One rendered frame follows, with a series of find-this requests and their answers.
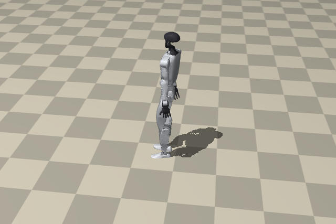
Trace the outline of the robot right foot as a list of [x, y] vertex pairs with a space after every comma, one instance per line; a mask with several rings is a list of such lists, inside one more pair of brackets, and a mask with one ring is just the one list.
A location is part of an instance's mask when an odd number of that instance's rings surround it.
[[[160, 144], [154, 144], [153, 147], [157, 150], [161, 150], [161, 145]], [[166, 148], [166, 151], [168, 151], [168, 152], [172, 151], [172, 147], [168, 145], [167, 148]]]

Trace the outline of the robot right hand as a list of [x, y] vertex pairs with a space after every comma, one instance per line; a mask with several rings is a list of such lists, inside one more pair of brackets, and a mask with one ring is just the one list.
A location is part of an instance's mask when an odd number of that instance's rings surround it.
[[[176, 98], [177, 98], [177, 94], [178, 94], [178, 97], [180, 98], [180, 96], [179, 96], [179, 93], [178, 93], [178, 89], [177, 89], [177, 86], [175, 86], [175, 95], [176, 95]], [[175, 100], [176, 100], [176, 98], [174, 98]], [[178, 99], [178, 98], [177, 98]]]

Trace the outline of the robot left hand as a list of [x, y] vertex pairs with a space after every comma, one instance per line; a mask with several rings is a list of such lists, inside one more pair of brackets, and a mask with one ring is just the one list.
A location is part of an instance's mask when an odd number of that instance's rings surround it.
[[[166, 106], [163, 106], [163, 101], [162, 101], [162, 111], [160, 112], [160, 115], [161, 115], [161, 113], [163, 112], [163, 117], [164, 117], [164, 115], [165, 115], [165, 118], [166, 118], [166, 114], [167, 114], [167, 117], [169, 118], [169, 115], [171, 116], [171, 114], [170, 114], [170, 109], [168, 108], [168, 106], [169, 106], [169, 102], [167, 101], [167, 105]], [[169, 113], [169, 114], [168, 114]]]

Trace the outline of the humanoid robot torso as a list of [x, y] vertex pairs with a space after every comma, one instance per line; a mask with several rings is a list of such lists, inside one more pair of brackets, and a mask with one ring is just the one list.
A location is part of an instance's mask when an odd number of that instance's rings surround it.
[[[178, 51], [176, 49], [176, 51]], [[167, 53], [168, 52], [168, 53]], [[174, 100], [175, 98], [175, 86], [173, 85], [173, 83], [177, 80], [177, 75], [179, 72], [179, 66], [180, 66], [180, 58], [181, 58], [181, 54], [178, 51], [178, 54], [175, 55], [170, 55], [170, 51], [167, 51], [162, 58], [164, 57], [169, 57], [170, 58], [170, 66], [169, 66], [169, 84], [168, 84], [168, 96], [171, 97], [171, 101]], [[162, 75], [161, 75], [161, 79], [163, 79]]]

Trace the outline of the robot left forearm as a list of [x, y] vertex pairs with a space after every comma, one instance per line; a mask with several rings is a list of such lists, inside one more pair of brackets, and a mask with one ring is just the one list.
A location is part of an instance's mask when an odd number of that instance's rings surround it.
[[167, 82], [165, 81], [161, 82], [161, 96], [162, 96], [163, 106], [167, 105], [168, 91], [169, 91], [169, 88], [168, 88]]

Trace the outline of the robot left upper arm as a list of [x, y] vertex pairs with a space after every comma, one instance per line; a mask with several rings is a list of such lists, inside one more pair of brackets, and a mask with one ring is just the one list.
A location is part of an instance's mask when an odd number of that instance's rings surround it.
[[164, 57], [160, 60], [161, 75], [163, 77], [163, 79], [160, 80], [160, 85], [161, 82], [163, 81], [167, 82], [167, 85], [169, 84], [169, 66], [170, 66], [169, 57]]

